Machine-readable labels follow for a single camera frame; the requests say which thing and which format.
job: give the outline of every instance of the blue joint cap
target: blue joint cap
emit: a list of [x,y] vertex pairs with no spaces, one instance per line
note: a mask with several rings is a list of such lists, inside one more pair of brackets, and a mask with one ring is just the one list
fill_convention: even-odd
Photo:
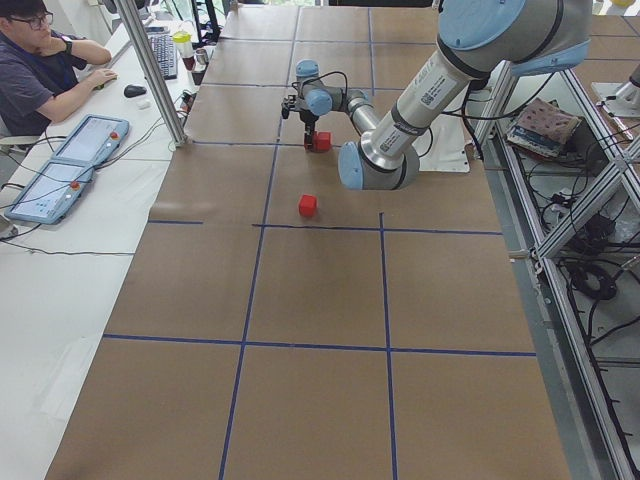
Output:
[[307,106],[309,107],[309,110],[311,110],[311,113],[318,117],[326,115],[333,108],[331,95],[320,88],[313,89],[306,93],[304,100],[307,102]]
[[362,160],[355,142],[342,145],[338,155],[338,173],[340,181],[349,190],[362,190],[364,185],[364,171]]
[[318,62],[315,60],[300,60],[296,65],[296,77],[317,77],[320,74]]
[[580,64],[589,53],[589,42],[579,43],[573,47],[551,53],[544,57],[534,58],[524,63],[515,63],[511,66],[511,73],[515,77],[527,75],[541,75],[554,73],[567,68],[573,68]]
[[518,18],[526,0],[457,0],[444,3],[438,31],[452,50],[473,50],[502,35]]

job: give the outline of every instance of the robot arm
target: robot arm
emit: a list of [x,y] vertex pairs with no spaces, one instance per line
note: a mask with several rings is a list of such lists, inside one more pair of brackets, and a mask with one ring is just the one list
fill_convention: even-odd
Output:
[[309,60],[298,64],[298,96],[289,98],[289,110],[300,112],[310,134],[321,115],[344,111],[350,116],[361,138],[340,150],[340,179],[347,188],[402,188],[419,168],[413,142],[471,80],[488,78],[503,60],[513,63],[518,77],[564,70],[584,60],[591,10],[591,0],[447,0],[437,51],[382,120],[364,93],[326,87]]

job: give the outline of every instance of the red block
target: red block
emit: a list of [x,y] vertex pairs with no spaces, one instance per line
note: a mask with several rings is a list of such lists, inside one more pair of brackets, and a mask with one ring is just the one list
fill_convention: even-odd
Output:
[[331,150],[331,132],[313,132],[313,151],[328,152]]
[[298,203],[298,212],[303,217],[313,217],[318,209],[318,199],[313,195],[302,195]]

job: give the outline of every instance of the blue tape line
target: blue tape line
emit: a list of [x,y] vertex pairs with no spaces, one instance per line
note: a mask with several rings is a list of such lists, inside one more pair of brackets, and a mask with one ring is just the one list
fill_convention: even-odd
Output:
[[389,320],[389,289],[387,285],[387,255],[384,243],[384,213],[380,212],[380,257],[382,264],[382,295],[384,304],[384,329],[387,353],[387,388],[389,391],[389,430],[391,433],[391,470],[393,480],[398,480],[398,456],[396,445],[396,414],[393,397],[393,363],[391,358],[391,323]]
[[243,147],[274,147],[278,145],[278,142],[221,142],[219,140],[192,140],[194,144],[198,145],[224,145],[227,147],[243,146]]
[[[298,31],[298,24],[299,24],[299,19],[300,19],[300,7],[298,7],[298,14],[296,15],[296,25],[294,28],[294,32]],[[291,71],[291,64],[293,63],[293,44],[291,46],[291,53],[290,53],[290,57],[289,57],[289,72]],[[283,119],[280,118],[280,123],[278,125],[278,133],[277,133],[277,137],[280,138],[280,134],[282,131],[282,124],[283,124]],[[275,176],[275,169],[276,169],[276,160],[278,157],[278,150],[279,147],[278,145],[275,146],[275,148],[273,149],[273,157],[271,159],[271,173],[269,174],[269,185],[267,187],[267,196],[265,197],[265,203],[264,203],[264,209],[262,212],[262,223],[266,223],[267,221],[267,214],[269,211],[269,201],[271,199],[271,189],[273,186],[273,178]],[[225,473],[225,468],[227,465],[227,456],[229,454],[229,444],[231,441],[231,430],[233,428],[233,420],[235,417],[235,411],[236,411],[236,404],[237,404],[237,400],[238,400],[238,390],[240,388],[240,376],[242,374],[242,365],[244,362],[244,352],[246,349],[246,345],[247,345],[247,336],[248,336],[248,332],[249,332],[249,323],[251,321],[251,312],[252,312],[252,308],[253,308],[253,297],[255,295],[255,288],[256,288],[256,281],[258,278],[258,271],[259,271],[259,267],[260,267],[260,257],[262,255],[262,245],[264,243],[264,233],[265,233],[265,228],[261,227],[260,228],[260,240],[258,241],[258,250],[256,252],[256,261],[253,267],[253,277],[251,279],[251,290],[249,292],[249,301],[247,302],[247,314],[245,317],[245,324],[244,324],[244,329],[242,332],[242,344],[240,346],[240,355],[238,357],[238,367],[236,369],[236,378],[234,381],[234,385],[233,385],[233,394],[231,396],[231,406],[229,408],[229,418],[227,420],[227,430],[225,433],[225,438],[224,438],[224,447],[222,450],[222,458],[220,460],[220,471],[218,473],[218,480],[223,480],[224,479],[224,473]]]
[[591,61],[591,62],[638,62],[637,58],[586,58],[584,60],[585,62],[587,61]]
[[[291,230],[346,230],[346,231],[364,231],[377,232],[378,227],[349,227],[349,226],[325,226],[325,225],[287,225],[279,223],[252,223],[252,227],[259,228],[281,228]],[[385,232],[389,233],[431,233],[436,235],[489,235],[501,237],[502,232],[492,232],[484,230],[438,230],[438,229],[421,229],[421,228],[385,228]]]
[[374,42],[369,37],[367,41],[357,41],[357,40],[296,40],[298,43],[331,43],[331,44],[345,44],[345,45],[366,45],[368,43],[372,43],[374,45],[415,45],[418,47],[435,47],[437,43],[435,42]]
[[636,32],[636,35],[640,36],[640,31],[636,30],[636,28],[633,25],[631,25],[631,22],[629,21],[629,19],[627,17],[623,16],[622,20],[624,20],[624,22],[631,27],[631,30]]
[[258,87],[258,88],[284,88],[287,85],[281,83],[227,83],[227,82],[207,82],[205,85],[216,87]]
[[232,41],[232,42],[279,42],[279,43],[285,43],[285,42],[291,42],[292,40],[290,38],[235,38],[235,37],[225,37],[222,36],[220,37],[221,40],[226,41]]
[[535,357],[535,352],[493,351],[493,350],[453,350],[441,348],[392,348],[393,353],[422,353],[432,355],[464,355],[476,357]]
[[147,220],[147,223],[160,225],[204,225],[204,222],[200,220]]
[[367,9],[367,17],[369,20],[369,59],[371,60],[371,96],[376,94],[376,75],[373,61],[373,19],[371,17],[371,8]]
[[166,343],[204,343],[210,345],[236,345],[242,342],[237,340],[215,340],[206,338],[184,338],[184,337],[156,337],[150,335],[121,335],[117,333],[105,333],[102,338],[113,340],[135,340],[139,342],[166,342]]
[[168,343],[201,343],[211,345],[236,345],[263,348],[296,348],[309,350],[347,350],[360,352],[416,353],[424,355],[463,355],[476,357],[535,357],[535,352],[499,351],[499,350],[456,350],[451,348],[411,348],[411,347],[373,347],[365,345],[330,345],[321,343],[290,343],[290,342],[260,342],[242,340],[218,340],[188,337],[158,337],[150,335],[124,335],[105,333],[103,338],[115,340],[132,340],[139,342],[168,342]]

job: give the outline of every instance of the white desk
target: white desk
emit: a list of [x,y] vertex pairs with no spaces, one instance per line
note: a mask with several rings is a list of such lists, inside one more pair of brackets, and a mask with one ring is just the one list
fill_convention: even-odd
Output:
[[[126,41],[120,29],[107,46],[115,53]],[[153,96],[127,99],[124,87],[145,84],[129,47],[113,67],[119,78],[97,91],[68,120],[52,125],[49,136],[66,135],[88,113],[131,122],[120,149],[140,138],[160,118]],[[172,98],[195,91],[181,66],[167,82]],[[137,102],[152,105],[139,110]],[[94,181],[58,225],[42,226],[14,240],[48,251],[134,252],[172,157],[170,135],[159,127],[143,145],[94,175]],[[39,145],[23,161],[38,170],[51,149]],[[18,168],[11,182],[26,184],[33,173]],[[18,191],[6,188],[0,205]],[[17,223],[20,231],[33,224]],[[41,480],[55,455],[80,388],[111,314],[132,257],[62,256],[30,253],[0,243],[0,478]]]

